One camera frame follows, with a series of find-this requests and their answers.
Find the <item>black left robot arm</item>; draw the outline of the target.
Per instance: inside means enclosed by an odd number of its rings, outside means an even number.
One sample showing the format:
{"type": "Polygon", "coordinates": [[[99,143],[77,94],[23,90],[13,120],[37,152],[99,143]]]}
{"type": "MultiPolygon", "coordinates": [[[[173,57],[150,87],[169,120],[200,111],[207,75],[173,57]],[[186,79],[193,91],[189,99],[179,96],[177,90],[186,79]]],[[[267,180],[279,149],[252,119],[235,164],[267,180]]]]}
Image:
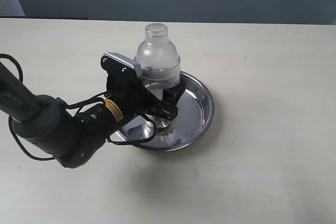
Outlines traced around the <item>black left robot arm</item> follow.
{"type": "Polygon", "coordinates": [[[21,78],[1,66],[1,110],[9,116],[13,138],[25,139],[63,167],[77,168],[137,116],[146,121],[151,116],[169,121],[177,117],[184,81],[158,99],[133,66],[103,58],[101,67],[108,75],[106,91],[68,105],[60,98],[32,94],[21,78]]]}

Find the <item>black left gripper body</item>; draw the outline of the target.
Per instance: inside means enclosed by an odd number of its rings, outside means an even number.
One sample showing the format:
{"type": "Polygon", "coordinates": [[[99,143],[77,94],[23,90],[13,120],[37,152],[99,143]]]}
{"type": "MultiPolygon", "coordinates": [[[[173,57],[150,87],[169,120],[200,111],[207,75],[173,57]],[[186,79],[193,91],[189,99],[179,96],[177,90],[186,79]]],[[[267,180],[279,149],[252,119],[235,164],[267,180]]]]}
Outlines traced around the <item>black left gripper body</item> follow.
{"type": "Polygon", "coordinates": [[[117,122],[130,122],[139,115],[156,115],[160,109],[161,101],[139,79],[119,83],[107,77],[106,89],[105,104],[117,122]]]}

